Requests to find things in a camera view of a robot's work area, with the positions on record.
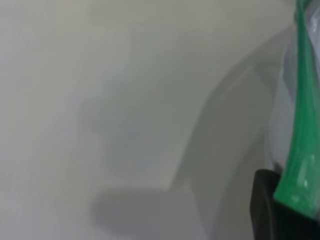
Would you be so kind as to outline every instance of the plastic bag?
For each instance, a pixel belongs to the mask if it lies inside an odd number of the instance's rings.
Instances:
[[[313,0],[304,12],[309,38],[320,59],[320,0]],[[283,55],[273,110],[266,134],[267,167],[279,174],[286,165],[292,139],[297,94],[297,32],[292,31]]]
[[[287,163],[274,199],[316,219],[320,207],[320,83],[319,64],[310,33],[317,33],[318,22],[306,21],[305,9],[313,0],[298,0],[297,77],[295,114]]]

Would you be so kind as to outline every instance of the white surface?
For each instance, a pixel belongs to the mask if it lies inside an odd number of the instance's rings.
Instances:
[[[0,212],[42,214],[29,239],[55,232],[42,220],[54,216],[90,228],[105,188],[169,188],[210,92],[292,19],[276,0],[1,0],[0,11]]]

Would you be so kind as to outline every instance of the clear plastic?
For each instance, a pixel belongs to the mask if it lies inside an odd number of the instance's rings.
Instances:
[[[316,219],[320,207],[320,83],[319,64],[307,31],[305,9],[313,0],[298,0],[297,80],[292,139],[274,199]]]

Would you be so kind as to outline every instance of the black object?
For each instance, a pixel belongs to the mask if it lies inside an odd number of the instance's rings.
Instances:
[[[254,176],[250,214],[255,240],[320,240],[320,225],[275,202],[280,175],[258,170]]]

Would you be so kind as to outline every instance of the black plastic piece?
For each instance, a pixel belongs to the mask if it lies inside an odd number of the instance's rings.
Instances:
[[[255,240],[320,240],[320,225],[275,202],[280,175],[258,170],[254,176],[250,214]]]

